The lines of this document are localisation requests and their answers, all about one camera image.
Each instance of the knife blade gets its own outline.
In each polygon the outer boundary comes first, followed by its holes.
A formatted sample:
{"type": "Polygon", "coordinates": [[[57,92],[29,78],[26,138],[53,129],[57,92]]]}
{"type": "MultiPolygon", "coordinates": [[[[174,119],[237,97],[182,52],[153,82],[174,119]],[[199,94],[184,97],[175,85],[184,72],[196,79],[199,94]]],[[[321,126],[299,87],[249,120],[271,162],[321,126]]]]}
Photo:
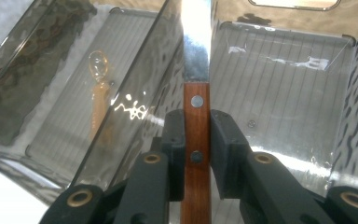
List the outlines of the knife blade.
{"type": "Polygon", "coordinates": [[[182,0],[184,31],[185,197],[181,223],[211,223],[210,88],[211,0],[182,0]]]}

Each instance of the wooden knife handle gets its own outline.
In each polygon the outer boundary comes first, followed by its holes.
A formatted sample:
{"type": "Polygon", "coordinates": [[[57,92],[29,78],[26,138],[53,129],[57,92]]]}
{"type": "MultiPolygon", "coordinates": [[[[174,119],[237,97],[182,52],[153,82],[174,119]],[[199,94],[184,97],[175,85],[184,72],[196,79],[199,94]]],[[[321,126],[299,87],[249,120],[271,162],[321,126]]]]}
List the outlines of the wooden knife handle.
{"type": "Polygon", "coordinates": [[[185,198],[181,205],[182,224],[211,223],[209,95],[209,83],[185,83],[186,165],[185,198]],[[202,106],[192,105],[194,96],[202,98],[202,106]]]}

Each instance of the screw hole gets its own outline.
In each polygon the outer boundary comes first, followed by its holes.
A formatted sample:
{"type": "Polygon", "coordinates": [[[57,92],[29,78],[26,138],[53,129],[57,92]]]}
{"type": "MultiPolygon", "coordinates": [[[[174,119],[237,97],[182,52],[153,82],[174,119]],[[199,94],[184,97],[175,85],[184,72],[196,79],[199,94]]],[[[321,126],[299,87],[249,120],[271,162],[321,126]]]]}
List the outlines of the screw hole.
{"type": "Polygon", "coordinates": [[[160,161],[160,156],[156,154],[148,155],[144,158],[146,163],[156,163],[160,161]]]}
{"type": "Polygon", "coordinates": [[[339,195],[345,203],[358,208],[358,194],[350,191],[342,192],[339,195]]]}
{"type": "Polygon", "coordinates": [[[268,154],[256,154],[255,160],[265,164],[272,163],[272,158],[268,154]]]}
{"type": "Polygon", "coordinates": [[[80,189],[69,196],[66,203],[71,207],[82,206],[92,199],[92,192],[89,189],[80,189]]]}

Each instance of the metal rivet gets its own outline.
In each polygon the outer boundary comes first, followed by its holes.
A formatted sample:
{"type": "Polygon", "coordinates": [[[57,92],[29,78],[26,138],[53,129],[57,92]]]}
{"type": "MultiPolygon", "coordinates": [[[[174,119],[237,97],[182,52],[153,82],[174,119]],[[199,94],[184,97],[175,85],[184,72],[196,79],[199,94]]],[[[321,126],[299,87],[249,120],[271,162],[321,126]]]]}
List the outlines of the metal rivet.
{"type": "Polygon", "coordinates": [[[200,151],[193,151],[190,155],[190,159],[192,162],[201,163],[203,159],[202,153],[200,151]]]}
{"type": "Polygon", "coordinates": [[[160,160],[161,160],[161,157],[156,154],[151,154],[151,155],[144,157],[144,162],[150,163],[150,164],[157,163],[160,160]]]}
{"type": "Polygon", "coordinates": [[[269,164],[272,163],[272,158],[270,157],[269,154],[256,154],[255,155],[255,160],[260,162],[260,163],[264,163],[264,164],[269,164]]]}
{"type": "Polygon", "coordinates": [[[248,122],[248,127],[249,128],[254,128],[255,127],[255,121],[254,120],[249,120],[249,122],[248,122]]]}
{"type": "Polygon", "coordinates": [[[358,194],[350,191],[342,192],[339,195],[345,203],[358,208],[358,194]]]}
{"type": "Polygon", "coordinates": [[[191,105],[196,108],[202,107],[202,105],[203,105],[202,97],[199,95],[193,96],[193,98],[191,98],[191,105]]]}
{"type": "Polygon", "coordinates": [[[92,192],[89,189],[80,189],[69,196],[66,203],[71,207],[80,207],[92,199],[92,192]]]}

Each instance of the black bracket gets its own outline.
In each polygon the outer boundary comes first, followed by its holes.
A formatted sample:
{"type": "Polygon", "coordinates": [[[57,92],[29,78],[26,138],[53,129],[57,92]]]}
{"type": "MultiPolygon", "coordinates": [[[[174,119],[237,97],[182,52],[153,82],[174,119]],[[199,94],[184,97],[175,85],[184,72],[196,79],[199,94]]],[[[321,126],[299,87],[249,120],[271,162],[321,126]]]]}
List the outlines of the black bracket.
{"type": "MultiPolygon", "coordinates": [[[[240,199],[247,224],[358,223],[358,189],[331,188],[323,198],[304,189],[273,155],[253,152],[234,119],[211,111],[211,166],[220,198],[240,199]]],[[[131,177],[103,192],[71,187],[41,223],[168,223],[169,202],[184,197],[185,120],[167,114],[161,138],[141,154],[131,177]]]]}

